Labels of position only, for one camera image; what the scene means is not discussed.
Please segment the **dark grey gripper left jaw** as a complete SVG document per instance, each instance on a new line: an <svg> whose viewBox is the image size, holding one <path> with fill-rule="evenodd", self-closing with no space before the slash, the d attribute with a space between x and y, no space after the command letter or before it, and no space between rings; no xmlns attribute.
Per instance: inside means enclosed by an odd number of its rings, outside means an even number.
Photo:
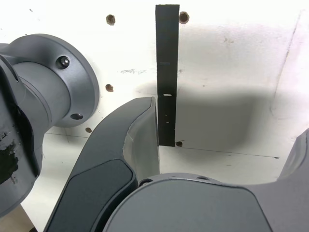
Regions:
<svg viewBox="0 0 309 232"><path fill-rule="evenodd" d="M116 207L160 173L156 101L133 99L93 130L45 226L47 232L100 232Z"/></svg>

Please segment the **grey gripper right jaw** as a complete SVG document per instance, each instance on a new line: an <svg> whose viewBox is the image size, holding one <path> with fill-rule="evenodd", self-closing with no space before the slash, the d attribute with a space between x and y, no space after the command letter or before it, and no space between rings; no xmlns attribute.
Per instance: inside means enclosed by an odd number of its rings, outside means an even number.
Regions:
<svg viewBox="0 0 309 232"><path fill-rule="evenodd" d="M306 232L309 229L309 133L297 137L279 178L231 185L160 178L126 197L106 232Z"/></svg>

